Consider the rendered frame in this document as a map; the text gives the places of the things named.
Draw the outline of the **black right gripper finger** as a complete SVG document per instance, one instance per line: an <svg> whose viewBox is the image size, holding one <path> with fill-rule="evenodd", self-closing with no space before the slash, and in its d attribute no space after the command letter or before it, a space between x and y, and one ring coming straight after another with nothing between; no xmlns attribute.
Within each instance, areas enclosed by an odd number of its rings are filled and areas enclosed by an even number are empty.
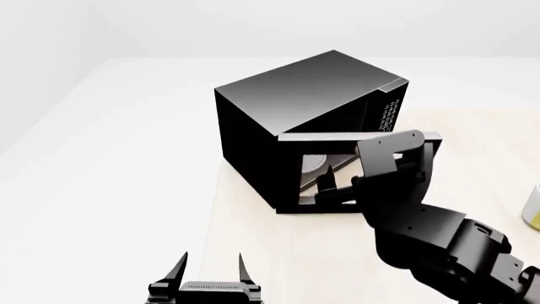
<svg viewBox="0 0 540 304"><path fill-rule="evenodd" d="M356 204L355 187L359 177L352 176L349 187L337 187L334 170L328 166L327 171L316 179L317 193L314 195L317 204Z"/></svg>

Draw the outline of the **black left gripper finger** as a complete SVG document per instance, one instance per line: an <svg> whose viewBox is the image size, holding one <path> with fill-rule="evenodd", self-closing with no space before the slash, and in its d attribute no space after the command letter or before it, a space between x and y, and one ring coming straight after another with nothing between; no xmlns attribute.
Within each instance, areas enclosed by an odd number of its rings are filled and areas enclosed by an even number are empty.
<svg viewBox="0 0 540 304"><path fill-rule="evenodd" d="M239 276L240 276L240 282L245 283L250 292L260 292L261 287L254 283L253 280L251 280L250 275L247 272L243 257L241 254L239 254Z"/></svg>
<svg viewBox="0 0 540 304"><path fill-rule="evenodd" d="M148 286L150 296L173 296L179 289L185 273L188 252L184 252L174 268L161 280Z"/></svg>

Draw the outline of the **black microwave door with window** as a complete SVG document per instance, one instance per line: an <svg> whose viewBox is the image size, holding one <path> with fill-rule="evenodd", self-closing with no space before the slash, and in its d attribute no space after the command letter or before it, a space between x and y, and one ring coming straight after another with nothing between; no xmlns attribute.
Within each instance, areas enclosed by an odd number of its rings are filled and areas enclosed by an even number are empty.
<svg viewBox="0 0 540 304"><path fill-rule="evenodd" d="M425 141L419 149L394 154L397 169L421 169L433 171L434 158L442 144L442 137L433 131L421 131ZM370 138L384 136L383 132L372 133L284 133L278 142L285 148L277 178L281 187L276 193L275 207L279 214L331 214L362 213L359 204L317 204L312 194L300 196L301 167L304 155L355 155L359 163L357 143Z"/></svg>

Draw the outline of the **grey microwave turntable plate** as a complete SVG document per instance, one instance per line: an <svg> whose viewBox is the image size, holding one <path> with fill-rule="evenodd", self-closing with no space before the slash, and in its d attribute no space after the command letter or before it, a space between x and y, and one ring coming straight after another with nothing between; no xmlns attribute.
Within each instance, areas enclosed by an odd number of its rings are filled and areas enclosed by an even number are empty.
<svg viewBox="0 0 540 304"><path fill-rule="evenodd" d="M329 166L334 172L337 172L357 159L355 155L304 155L300 191L304 192L313 187L316 184L316 179L325 174Z"/></svg>

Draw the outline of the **black microwave oven body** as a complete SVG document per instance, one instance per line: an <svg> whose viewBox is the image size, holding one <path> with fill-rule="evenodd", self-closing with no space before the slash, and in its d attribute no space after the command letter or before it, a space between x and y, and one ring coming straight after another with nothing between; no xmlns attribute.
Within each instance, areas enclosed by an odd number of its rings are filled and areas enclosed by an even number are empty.
<svg viewBox="0 0 540 304"><path fill-rule="evenodd" d="M222 85L214 95L223 156L275 209L280 135L390 132L407 87L334 50Z"/></svg>

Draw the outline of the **pale yellow-green cup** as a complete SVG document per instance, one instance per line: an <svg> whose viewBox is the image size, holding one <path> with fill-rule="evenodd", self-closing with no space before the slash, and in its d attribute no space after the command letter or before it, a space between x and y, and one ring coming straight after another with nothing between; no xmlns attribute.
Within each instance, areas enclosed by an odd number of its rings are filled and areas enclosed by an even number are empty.
<svg viewBox="0 0 540 304"><path fill-rule="evenodd" d="M540 231L540 182L532 188L522 208L521 217L533 230Z"/></svg>

